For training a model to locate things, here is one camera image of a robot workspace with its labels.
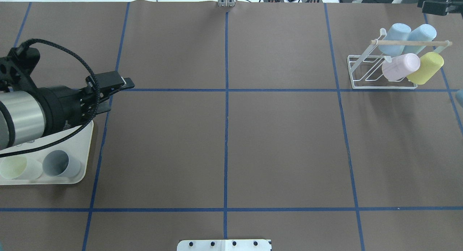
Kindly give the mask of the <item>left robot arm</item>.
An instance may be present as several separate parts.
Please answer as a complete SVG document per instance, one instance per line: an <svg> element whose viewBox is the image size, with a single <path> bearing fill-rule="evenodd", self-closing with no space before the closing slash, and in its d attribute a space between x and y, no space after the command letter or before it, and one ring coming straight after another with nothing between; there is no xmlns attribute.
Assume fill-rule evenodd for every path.
<svg viewBox="0 0 463 251"><path fill-rule="evenodd" d="M99 91L88 76L86 87L79 90L52 86L1 93L1 149L82 126L93 118L93 110L110 111L110 96L135 86L116 71L97 74L95 80Z"/></svg>

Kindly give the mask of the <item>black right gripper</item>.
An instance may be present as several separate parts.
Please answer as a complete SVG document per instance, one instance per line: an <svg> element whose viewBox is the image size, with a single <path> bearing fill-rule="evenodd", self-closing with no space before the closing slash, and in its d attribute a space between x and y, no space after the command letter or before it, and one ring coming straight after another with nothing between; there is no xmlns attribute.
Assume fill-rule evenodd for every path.
<svg viewBox="0 0 463 251"><path fill-rule="evenodd" d="M463 0L419 0L418 8L430 15L446 16L463 13Z"/></svg>

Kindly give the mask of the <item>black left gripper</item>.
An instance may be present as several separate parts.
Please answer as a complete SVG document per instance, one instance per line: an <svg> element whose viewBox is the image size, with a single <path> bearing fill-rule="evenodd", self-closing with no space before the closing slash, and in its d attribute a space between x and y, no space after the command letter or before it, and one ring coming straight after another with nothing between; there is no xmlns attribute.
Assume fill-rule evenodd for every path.
<svg viewBox="0 0 463 251"><path fill-rule="evenodd" d="M38 88L38 102L45 120L44 136L83 125L96 115L111 111L109 94L135 87L130 78L123 78L117 71L89 75L85 81L88 85L79 90L67 86Z"/></svg>

